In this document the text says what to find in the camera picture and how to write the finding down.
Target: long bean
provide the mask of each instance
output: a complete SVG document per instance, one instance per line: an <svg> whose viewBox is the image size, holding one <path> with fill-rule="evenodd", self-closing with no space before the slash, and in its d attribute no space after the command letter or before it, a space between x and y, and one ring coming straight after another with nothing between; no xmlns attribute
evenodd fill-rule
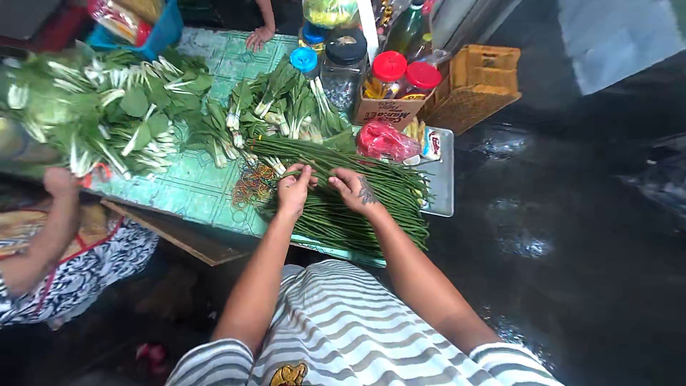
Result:
<svg viewBox="0 0 686 386"><path fill-rule="evenodd" d="M305 163L314 169L312 175L320 182L314 192L308 194L303 215L294 228L294 233L313 240L305 243L382 256L369 222L363 216L351 212L338 193L326 184L326 180L332 175L329 172L331 169L348 168L366 176L388 213L417 247L426 250L425 240L429 232L419 209L420 200L428 200L430 197L427 179L419 171L405 165L336 152L308 141L259 137L247 140L246 145L250 145L251 151L257 155ZM300 171L285 173L281 177L297 174ZM263 208L263 213L273 216L275 210L276 201L272 200Z"/></svg>

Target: black and white patterned dress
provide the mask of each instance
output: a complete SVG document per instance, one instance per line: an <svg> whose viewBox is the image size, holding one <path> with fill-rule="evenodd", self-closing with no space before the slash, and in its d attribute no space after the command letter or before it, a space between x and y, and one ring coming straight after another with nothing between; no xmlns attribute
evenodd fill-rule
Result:
<svg viewBox="0 0 686 386"><path fill-rule="evenodd" d="M142 271L158 239L125 218L109 238L63 260L35 290L19 298L9 294L0 272L0 326L47 321L59 328L85 311L108 285Z"/></svg>

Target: black lid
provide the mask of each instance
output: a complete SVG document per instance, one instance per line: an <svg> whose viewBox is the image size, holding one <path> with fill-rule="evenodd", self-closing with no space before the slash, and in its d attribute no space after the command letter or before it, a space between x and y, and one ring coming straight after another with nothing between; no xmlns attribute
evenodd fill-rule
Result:
<svg viewBox="0 0 686 386"><path fill-rule="evenodd" d="M339 66L361 61L367 53L367 40L359 28L334 30L327 41L327 58Z"/></svg>

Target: red plastic bag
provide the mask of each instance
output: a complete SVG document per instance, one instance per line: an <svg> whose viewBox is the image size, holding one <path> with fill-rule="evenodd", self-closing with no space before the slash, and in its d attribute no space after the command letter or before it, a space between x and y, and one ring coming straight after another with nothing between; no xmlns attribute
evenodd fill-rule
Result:
<svg viewBox="0 0 686 386"><path fill-rule="evenodd" d="M381 159L384 154L390 155L400 162L420 154L422 146L388 122L374 120L362 126L357 134L357 150L376 159Z"/></svg>
<svg viewBox="0 0 686 386"><path fill-rule="evenodd" d="M145 44L152 26L112 0L88 0L88 13L113 34L140 47Z"/></svg>

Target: blue basket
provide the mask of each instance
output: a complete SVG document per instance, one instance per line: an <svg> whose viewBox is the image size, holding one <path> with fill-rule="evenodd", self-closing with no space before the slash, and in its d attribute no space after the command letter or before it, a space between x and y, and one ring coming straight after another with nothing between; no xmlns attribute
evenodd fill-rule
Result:
<svg viewBox="0 0 686 386"><path fill-rule="evenodd" d="M179 12L178 6L176 6L176 0L167 0L167 5L162 11L160 19L155 23L144 45L134 47L132 45L118 44L116 42L120 41L121 38L115 36L100 24L95 27L86 42L93 49L108 51L110 49L125 48L142 55L148 60L156 60L160 52L168 45L178 41L181 37L182 29L183 20L181 19L181 12Z"/></svg>

